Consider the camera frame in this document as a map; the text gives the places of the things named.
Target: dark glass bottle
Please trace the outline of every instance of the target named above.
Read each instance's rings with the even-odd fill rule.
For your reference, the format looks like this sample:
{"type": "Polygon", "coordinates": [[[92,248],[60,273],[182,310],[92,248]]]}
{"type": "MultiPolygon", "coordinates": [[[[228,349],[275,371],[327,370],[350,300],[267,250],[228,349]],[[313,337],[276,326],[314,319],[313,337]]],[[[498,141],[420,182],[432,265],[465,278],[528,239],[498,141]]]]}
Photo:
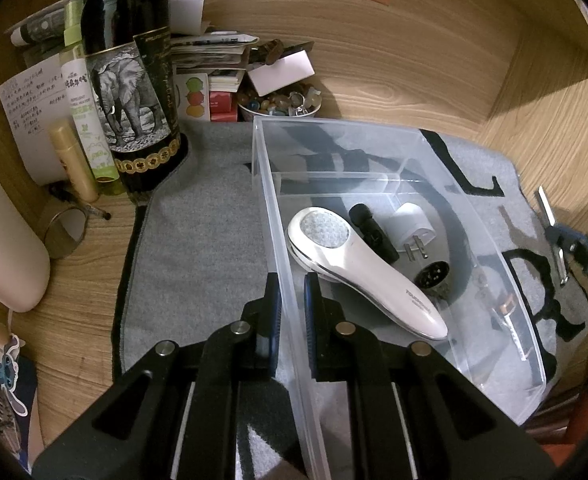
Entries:
{"type": "Polygon", "coordinates": [[[123,183],[134,194],[151,191],[187,149],[173,98],[168,0],[87,0],[81,32],[123,183]]]}

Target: transparent plastic container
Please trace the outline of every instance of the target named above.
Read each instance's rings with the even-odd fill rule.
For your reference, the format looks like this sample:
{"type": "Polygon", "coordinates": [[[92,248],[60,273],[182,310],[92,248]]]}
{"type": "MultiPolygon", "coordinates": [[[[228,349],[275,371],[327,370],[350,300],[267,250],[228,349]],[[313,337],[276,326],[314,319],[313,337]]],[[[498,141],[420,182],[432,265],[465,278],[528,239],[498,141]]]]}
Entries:
{"type": "MultiPolygon", "coordinates": [[[[316,383],[311,377],[305,271],[290,256],[285,241],[291,218],[309,206],[330,209],[349,221],[349,209],[365,203],[384,225],[402,204],[419,205],[436,234],[426,246],[429,258],[410,262],[401,253],[394,267],[413,280],[429,263],[450,264],[447,301],[433,300],[448,326],[448,337],[429,343],[516,423],[536,409],[546,380],[518,288],[467,196],[420,131],[257,117],[252,175],[261,197],[269,270],[278,272],[282,293],[279,374],[290,392],[311,478],[350,478],[346,450],[351,446],[345,385],[316,383]],[[506,303],[513,307],[508,320],[501,311],[506,303]]],[[[348,320],[379,339],[402,346],[421,339],[349,286],[321,280],[321,287],[324,296],[341,302],[348,320]]]]}

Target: white power adapter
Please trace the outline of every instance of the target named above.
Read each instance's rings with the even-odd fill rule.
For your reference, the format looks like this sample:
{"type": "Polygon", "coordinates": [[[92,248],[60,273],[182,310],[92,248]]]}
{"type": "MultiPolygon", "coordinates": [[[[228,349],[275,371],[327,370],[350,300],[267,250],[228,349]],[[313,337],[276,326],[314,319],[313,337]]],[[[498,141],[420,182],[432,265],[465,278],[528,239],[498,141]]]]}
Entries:
{"type": "Polygon", "coordinates": [[[387,236],[399,253],[406,252],[412,262],[415,258],[411,251],[419,251],[424,259],[429,258],[425,246],[436,238],[436,232],[420,206],[406,202],[383,224],[387,236]]]}

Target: white handheld beauty device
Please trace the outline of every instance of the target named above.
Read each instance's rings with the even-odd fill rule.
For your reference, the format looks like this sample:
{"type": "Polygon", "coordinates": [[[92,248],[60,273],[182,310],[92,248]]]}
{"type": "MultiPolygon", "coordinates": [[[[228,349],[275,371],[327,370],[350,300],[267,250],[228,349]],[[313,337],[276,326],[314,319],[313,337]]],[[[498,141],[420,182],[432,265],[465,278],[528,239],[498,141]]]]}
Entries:
{"type": "Polygon", "coordinates": [[[385,263],[339,215],[308,207],[287,227],[289,248],[303,267],[355,288],[394,322],[430,339],[447,326],[427,296],[385,263]]]}

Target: bolt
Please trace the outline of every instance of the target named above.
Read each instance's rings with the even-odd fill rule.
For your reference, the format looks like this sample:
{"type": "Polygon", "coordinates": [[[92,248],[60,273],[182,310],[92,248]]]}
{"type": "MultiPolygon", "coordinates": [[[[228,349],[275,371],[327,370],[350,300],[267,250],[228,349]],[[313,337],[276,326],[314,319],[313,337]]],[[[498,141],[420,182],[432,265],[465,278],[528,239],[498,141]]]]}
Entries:
{"type": "Polygon", "coordinates": [[[431,354],[431,346],[424,341],[416,341],[416,343],[411,344],[410,348],[414,354],[420,355],[421,357],[426,357],[431,354]]]}
{"type": "Polygon", "coordinates": [[[349,321],[341,321],[336,325],[336,332],[341,335],[352,335],[356,332],[356,326],[349,321]]]}
{"type": "Polygon", "coordinates": [[[176,348],[176,345],[171,341],[160,341],[160,342],[156,343],[154,350],[156,350],[157,354],[159,354],[161,356],[166,356],[166,355],[171,354],[175,348],[176,348]]]}
{"type": "Polygon", "coordinates": [[[229,329],[236,335],[243,335],[251,330],[251,325],[247,321],[234,321],[229,329]]]}

